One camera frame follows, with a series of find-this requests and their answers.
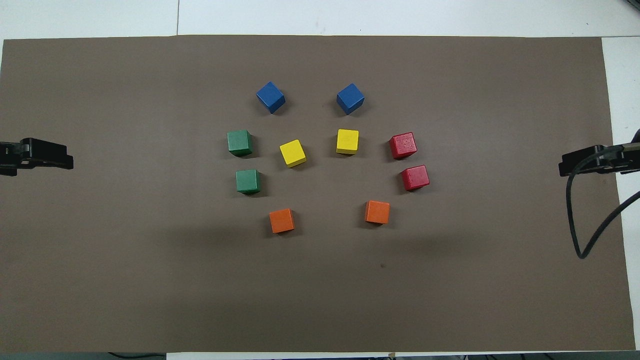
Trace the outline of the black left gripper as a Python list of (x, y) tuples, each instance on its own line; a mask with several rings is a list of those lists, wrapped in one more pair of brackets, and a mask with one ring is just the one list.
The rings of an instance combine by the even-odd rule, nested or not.
[(15, 177), (18, 170), (32, 167), (74, 169), (73, 156), (67, 156), (67, 147), (58, 143), (25, 137), (21, 142), (0, 142), (0, 175)]

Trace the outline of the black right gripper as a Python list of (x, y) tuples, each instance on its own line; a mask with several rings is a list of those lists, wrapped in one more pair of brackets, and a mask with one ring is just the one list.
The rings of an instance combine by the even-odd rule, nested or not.
[(630, 174), (640, 171), (640, 144), (625, 143), (621, 145), (606, 146), (607, 153), (602, 155), (605, 169), (600, 160), (591, 160), (579, 166), (583, 159), (602, 151), (603, 145), (592, 145), (562, 155), (562, 162), (558, 164), (558, 175), (569, 177), (576, 168), (576, 174)]

